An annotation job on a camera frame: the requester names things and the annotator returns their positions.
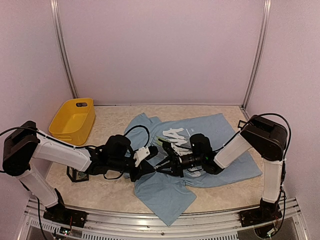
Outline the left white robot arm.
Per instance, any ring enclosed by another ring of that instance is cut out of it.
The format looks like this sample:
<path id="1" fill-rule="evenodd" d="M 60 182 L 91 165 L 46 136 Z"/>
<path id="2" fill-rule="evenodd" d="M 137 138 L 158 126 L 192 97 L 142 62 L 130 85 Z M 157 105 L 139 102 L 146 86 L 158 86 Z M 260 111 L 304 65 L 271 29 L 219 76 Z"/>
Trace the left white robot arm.
<path id="1" fill-rule="evenodd" d="M 58 163 L 92 176 L 105 175 L 108 171 L 127 173 L 132 182 L 155 171 L 148 161 L 158 154 L 157 147 L 133 150 L 131 141 L 124 135 L 112 135 L 104 145 L 90 147 L 48 136 L 33 121 L 8 131 L 11 134 L 3 145 L 3 171 L 16 177 L 61 223 L 70 218 L 70 211 L 64 207 L 59 192 L 32 165 L 32 159 Z"/>

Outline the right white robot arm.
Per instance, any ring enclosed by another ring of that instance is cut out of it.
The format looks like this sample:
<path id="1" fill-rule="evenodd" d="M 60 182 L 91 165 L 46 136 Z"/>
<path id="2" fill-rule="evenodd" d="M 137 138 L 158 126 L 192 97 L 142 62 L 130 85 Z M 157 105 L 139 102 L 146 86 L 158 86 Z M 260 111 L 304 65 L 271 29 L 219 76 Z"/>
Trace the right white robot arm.
<path id="1" fill-rule="evenodd" d="M 210 140 L 202 133 L 189 138 L 191 152 L 179 155 L 168 141 L 162 141 L 167 153 L 155 169 L 159 173 L 183 177 L 184 170 L 201 167 L 206 173 L 218 175 L 236 159 L 250 149 L 260 154 L 264 161 L 264 186 L 261 201 L 256 210 L 256 218 L 266 222 L 275 212 L 275 204 L 282 194 L 286 174 L 286 154 L 291 143 L 290 124 L 285 125 L 268 119 L 270 113 L 253 115 L 222 147 L 212 149 Z"/>

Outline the black brooch box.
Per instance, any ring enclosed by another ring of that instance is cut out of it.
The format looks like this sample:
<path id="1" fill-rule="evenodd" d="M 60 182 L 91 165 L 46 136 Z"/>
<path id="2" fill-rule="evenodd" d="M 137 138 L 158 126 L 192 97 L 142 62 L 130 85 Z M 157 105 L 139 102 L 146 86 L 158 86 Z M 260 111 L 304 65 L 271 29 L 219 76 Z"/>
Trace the black brooch box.
<path id="1" fill-rule="evenodd" d="M 89 181 L 89 175 L 83 171 L 78 171 L 72 167 L 67 166 L 66 175 L 73 183 L 80 183 Z"/>
<path id="2" fill-rule="evenodd" d="M 244 121 L 244 120 L 239 120 L 238 121 L 238 125 L 237 125 L 237 128 L 242 130 L 245 126 L 246 126 L 247 122 Z"/>

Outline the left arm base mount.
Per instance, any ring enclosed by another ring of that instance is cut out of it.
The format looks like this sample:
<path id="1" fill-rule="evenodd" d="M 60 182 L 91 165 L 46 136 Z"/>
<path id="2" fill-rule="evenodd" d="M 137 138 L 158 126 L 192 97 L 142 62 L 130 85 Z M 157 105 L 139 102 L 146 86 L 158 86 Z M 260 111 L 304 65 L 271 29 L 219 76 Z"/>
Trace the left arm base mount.
<path id="1" fill-rule="evenodd" d="M 58 200 L 52 207 L 46 207 L 43 218 L 56 223 L 69 225 L 70 227 L 84 228 L 88 213 L 82 210 L 67 208 L 60 192 L 54 189 Z"/>

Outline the yellow plastic basket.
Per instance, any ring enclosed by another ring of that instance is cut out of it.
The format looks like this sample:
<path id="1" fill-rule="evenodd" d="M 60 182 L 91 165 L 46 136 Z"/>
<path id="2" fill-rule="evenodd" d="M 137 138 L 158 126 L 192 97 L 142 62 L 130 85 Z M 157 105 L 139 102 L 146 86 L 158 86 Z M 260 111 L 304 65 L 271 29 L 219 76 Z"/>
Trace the yellow plastic basket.
<path id="1" fill-rule="evenodd" d="M 89 137 L 95 117 L 93 99 L 70 99 L 55 114 L 48 130 L 60 141 L 81 146 Z"/>

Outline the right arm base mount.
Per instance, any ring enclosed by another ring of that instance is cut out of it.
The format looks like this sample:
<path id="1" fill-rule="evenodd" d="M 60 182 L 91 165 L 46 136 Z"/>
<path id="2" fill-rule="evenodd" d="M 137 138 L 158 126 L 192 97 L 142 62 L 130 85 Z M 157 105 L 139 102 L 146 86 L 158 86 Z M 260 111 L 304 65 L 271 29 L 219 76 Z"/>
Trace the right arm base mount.
<path id="1" fill-rule="evenodd" d="M 285 209 L 282 213 L 279 200 L 278 198 L 275 203 L 270 203 L 261 199 L 259 207 L 240 211 L 241 227 L 251 227 L 270 222 L 270 224 L 254 228 L 254 232 L 262 240 L 271 240 L 284 223 Z"/>

